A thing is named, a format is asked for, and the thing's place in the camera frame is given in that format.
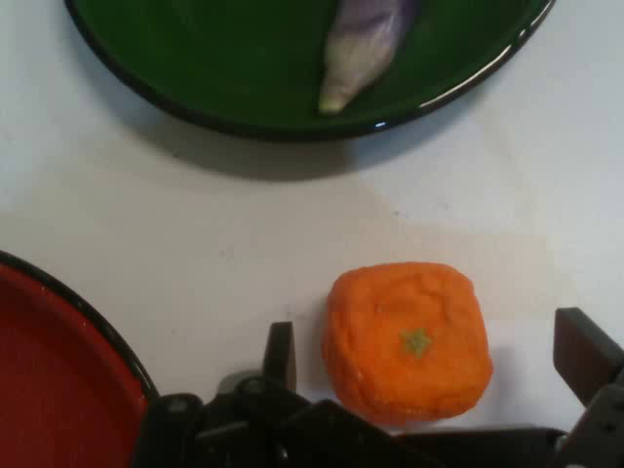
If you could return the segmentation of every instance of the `purple object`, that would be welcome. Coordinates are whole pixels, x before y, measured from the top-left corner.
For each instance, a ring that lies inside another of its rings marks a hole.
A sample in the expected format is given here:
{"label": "purple object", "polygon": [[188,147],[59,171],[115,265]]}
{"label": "purple object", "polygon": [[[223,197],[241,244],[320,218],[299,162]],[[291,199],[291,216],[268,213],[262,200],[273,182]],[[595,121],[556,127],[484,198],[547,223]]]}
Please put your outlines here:
{"label": "purple object", "polygon": [[340,112],[392,63],[421,0],[340,0],[326,47],[319,110]]}

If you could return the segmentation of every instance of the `green bowl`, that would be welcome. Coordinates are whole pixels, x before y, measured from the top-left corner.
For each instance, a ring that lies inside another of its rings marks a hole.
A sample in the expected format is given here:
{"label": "green bowl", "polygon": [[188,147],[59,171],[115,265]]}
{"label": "green bowl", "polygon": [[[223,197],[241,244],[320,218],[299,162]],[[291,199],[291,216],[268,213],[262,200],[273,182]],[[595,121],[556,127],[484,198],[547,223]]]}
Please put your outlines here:
{"label": "green bowl", "polygon": [[97,56],[174,115],[230,134],[331,139],[420,117],[515,54],[555,0],[422,0],[386,74],[335,117],[318,113],[336,0],[65,0]]}

